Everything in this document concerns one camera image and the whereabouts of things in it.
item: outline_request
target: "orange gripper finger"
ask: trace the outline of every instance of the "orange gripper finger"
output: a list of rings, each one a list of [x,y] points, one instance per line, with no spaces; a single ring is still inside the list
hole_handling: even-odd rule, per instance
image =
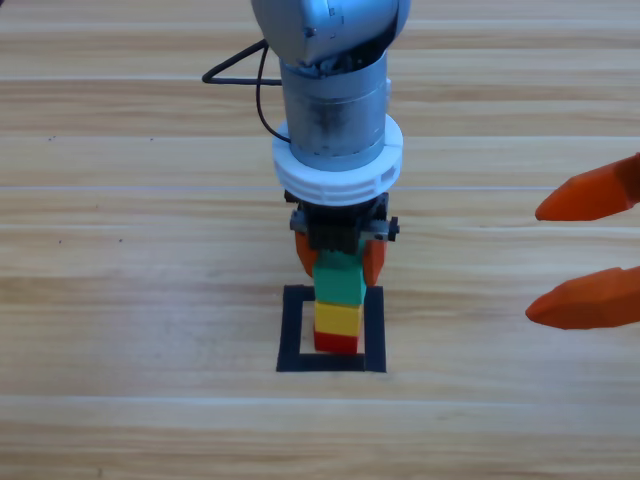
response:
[[[375,287],[378,277],[384,267],[384,259],[387,255],[387,242],[369,240],[364,250],[362,263],[364,267],[364,281],[368,287]]]
[[[316,263],[320,252],[312,250],[309,246],[309,237],[300,232],[296,232],[296,251],[298,252],[298,257],[304,267],[304,271],[313,278],[313,265]]]
[[[569,280],[536,300],[527,317],[564,330],[612,328],[640,321],[640,267],[613,268]]]
[[[577,175],[536,211],[538,220],[591,221],[629,210],[640,202],[640,154]]]

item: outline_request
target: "wooden table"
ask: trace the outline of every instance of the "wooden table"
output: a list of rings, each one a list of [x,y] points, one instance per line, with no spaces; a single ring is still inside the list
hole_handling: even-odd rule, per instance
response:
[[[253,91],[199,83],[260,38],[250,2],[7,0],[0,478],[640,478],[640,325],[524,316],[640,264],[637,212],[533,217],[640,150],[640,3],[414,3],[374,375],[275,372],[282,287],[308,281],[291,206]]]

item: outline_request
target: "yellow block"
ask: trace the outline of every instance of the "yellow block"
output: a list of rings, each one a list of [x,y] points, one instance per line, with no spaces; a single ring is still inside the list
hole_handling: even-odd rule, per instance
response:
[[[359,337],[363,308],[316,302],[315,329],[320,333]]]

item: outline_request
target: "stacked blocks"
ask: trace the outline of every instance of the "stacked blocks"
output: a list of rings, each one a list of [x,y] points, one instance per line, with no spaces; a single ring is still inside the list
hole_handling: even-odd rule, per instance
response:
[[[356,255],[322,250],[313,266],[314,339],[318,351],[355,355],[363,320],[365,242]]]

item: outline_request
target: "black square outline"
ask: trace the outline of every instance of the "black square outline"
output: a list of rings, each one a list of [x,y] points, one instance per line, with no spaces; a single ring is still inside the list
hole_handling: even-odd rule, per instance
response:
[[[282,302],[282,327],[278,372],[387,372],[384,332],[384,291],[367,288],[364,300],[364,354],[325,355],[300,353],[302,307],[315,301],[313,287],[286,285]]]

